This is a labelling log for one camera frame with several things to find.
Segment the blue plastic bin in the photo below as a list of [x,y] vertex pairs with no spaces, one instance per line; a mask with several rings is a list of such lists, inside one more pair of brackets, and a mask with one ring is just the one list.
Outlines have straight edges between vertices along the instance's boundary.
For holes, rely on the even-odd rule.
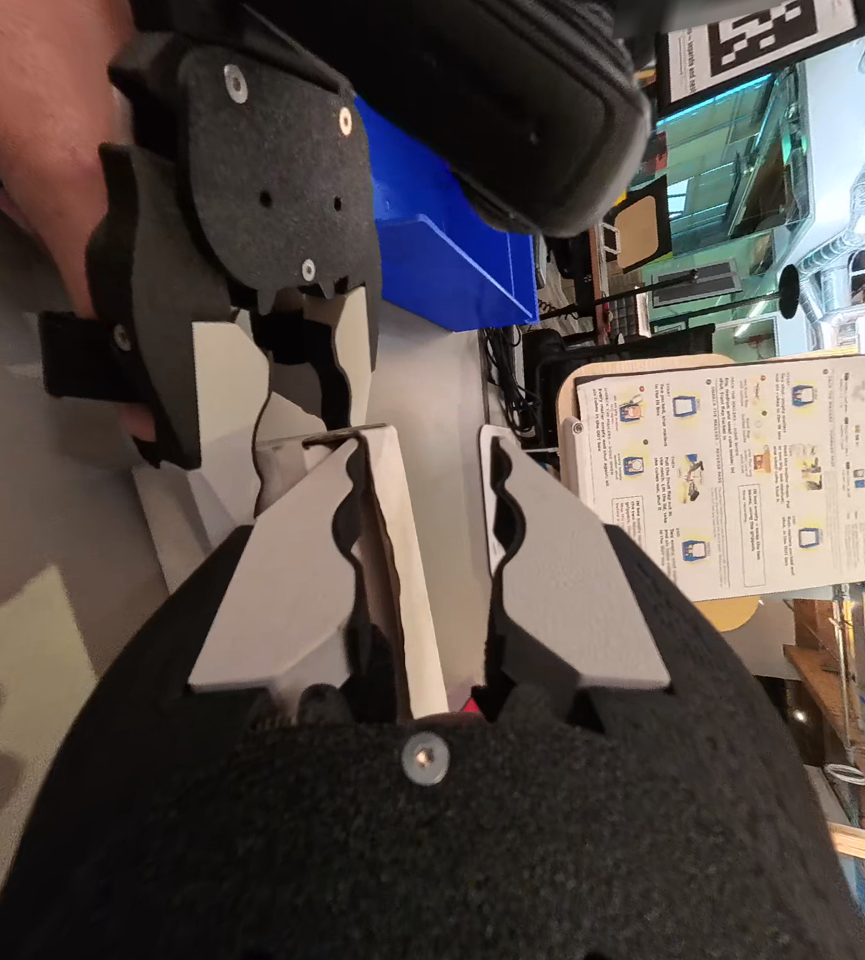
[[382,297],[453,332],[539,322],[534,240],[486,224],[446,162],[361,97]]

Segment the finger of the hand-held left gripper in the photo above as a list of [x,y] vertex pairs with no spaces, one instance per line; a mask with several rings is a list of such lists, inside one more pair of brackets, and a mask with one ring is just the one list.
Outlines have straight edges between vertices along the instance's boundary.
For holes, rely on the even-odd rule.
[[328,431],[366,423],[378,334],[365,287],[331,298],[282,290],[269,313],[251,314],[251,334],[275,395]]
[[271,392],[266,355],[233,321],[192,326],[201,462],[190,488],[202,520],[253,520],[256,432]]

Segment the tan panel in black frame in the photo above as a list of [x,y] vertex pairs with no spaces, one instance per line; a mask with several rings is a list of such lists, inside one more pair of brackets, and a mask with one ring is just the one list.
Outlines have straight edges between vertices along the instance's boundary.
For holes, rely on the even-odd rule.
[[674,245],[666,175],[626,190],[605,215],[603,226],[617,235],[614,259],[623,274],[671,257]]

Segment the silver flexible duct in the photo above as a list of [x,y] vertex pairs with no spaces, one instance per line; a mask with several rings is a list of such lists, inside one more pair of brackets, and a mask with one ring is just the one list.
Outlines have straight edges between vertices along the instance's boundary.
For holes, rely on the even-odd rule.
[[799,303],[810,327],[828,343],[865,339],[865,234],[843,231],[796,264]]

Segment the person's left hand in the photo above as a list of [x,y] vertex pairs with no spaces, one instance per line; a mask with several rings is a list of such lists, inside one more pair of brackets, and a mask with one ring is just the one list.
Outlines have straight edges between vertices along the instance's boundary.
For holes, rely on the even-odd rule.
[[0,1],[0,207],[41,242],[83,319],[87,247],[108,210],[100,146],[131,134],[107,70],[134,36],[129,2]]

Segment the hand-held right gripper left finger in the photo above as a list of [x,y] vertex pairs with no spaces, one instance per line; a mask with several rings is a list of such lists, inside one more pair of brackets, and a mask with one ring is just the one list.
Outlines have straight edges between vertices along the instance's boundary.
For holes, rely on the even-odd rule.
[[351,678],[357,571],[334,529],[361,451],[357,436],[327,449],[258,516],[189,674],[194,691],[265,689],[297,702],[307,688]]

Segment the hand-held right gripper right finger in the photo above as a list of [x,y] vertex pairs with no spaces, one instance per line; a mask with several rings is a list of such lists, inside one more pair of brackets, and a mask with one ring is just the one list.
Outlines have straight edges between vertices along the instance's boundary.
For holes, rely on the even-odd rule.
[[490,684],[665,690],[670,672],[594,511],[511,437],[486,439]]

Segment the white cardboard box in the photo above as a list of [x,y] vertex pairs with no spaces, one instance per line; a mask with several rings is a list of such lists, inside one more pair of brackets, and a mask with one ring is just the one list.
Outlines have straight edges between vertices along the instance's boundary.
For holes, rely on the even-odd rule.
[[[191,489],[191,472],[168,463],[134,467],[139,503],[170,594],[174,594],[239,527],[247,540],[258,516],[295,486],[316,465],[326,450],[345,440],[359,438],[360,453],[348,471],[354,495],[339,509],[333,532],[341,548],[351,547],[349,558],[356,571],[359,623],[370,640],[372,627],[388,643],[393,671],[395,714],[420,719],[448,710],[446,685],[439,658],[434,619],[416,535],[413,505],[397,431],[376,424],[338,431],[300,435],[300,426],[314,426],[308,414],[297,414],[292,425],[278,424],[284,436],[275,437],[272,426],[291,402],[272,399],[272,411],[258,428],[255,455],[260,492],[254,519],[202,519]],[[354,666],[355,608],[346,630],[353,674],[363,677],[366,668]]]

